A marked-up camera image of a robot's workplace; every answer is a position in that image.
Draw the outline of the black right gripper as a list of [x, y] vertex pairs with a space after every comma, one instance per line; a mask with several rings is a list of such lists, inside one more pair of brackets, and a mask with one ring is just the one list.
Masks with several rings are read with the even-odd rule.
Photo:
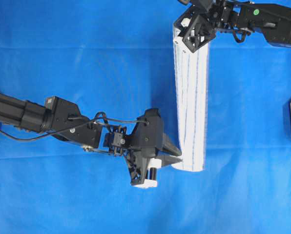
[[195, 53], [216, 37], [215, 27], [208, 20], [212, 0], [181, 0], [183, 5], [191, 6], [179, 16], [173, 26], [180, 30], [177, 34], [187, 49]]

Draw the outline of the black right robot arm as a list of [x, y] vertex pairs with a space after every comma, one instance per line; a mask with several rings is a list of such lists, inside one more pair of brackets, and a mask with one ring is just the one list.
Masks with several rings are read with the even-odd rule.
[[291, 48], [291, 8], [237, 0], [183, 0], [189, 8], [174, 22], [185, 47], [195, 53], [217, 32], [232, 34], [237, 43], [258, 32], [275, 47]]

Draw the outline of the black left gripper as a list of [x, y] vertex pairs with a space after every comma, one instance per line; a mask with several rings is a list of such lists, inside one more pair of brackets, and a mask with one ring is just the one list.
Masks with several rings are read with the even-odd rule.
[[[183, 161], [179, 157], [182, 152], [163, 133], [164, 123], [157, 108], [146, 110], [137, 120], [138, 123], [129, 135], [128, 154], [125, 156], [130, 184], [138, 188], [157, 187], [158, 163], [162, 162], [161, 167], [180, 163]], [[161, 150], [170, 156], [157, 159]]]

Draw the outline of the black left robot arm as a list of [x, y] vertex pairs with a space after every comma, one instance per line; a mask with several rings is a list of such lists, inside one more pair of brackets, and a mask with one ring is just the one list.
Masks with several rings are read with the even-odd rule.
[[77, 144], [85, 152], [123, 156], [133, 187], [156, 187], [157, 170], [182, 161], [182, 152], [164, 132], [156, 108], [133, 120], [128, 133], [128, 121], [108, 118], [104, 112], [90, 119], [77, 104], [56, 96], [42, 106], [0, 93], [0, 123], [37, 133], [38, 139], [51, 136]]

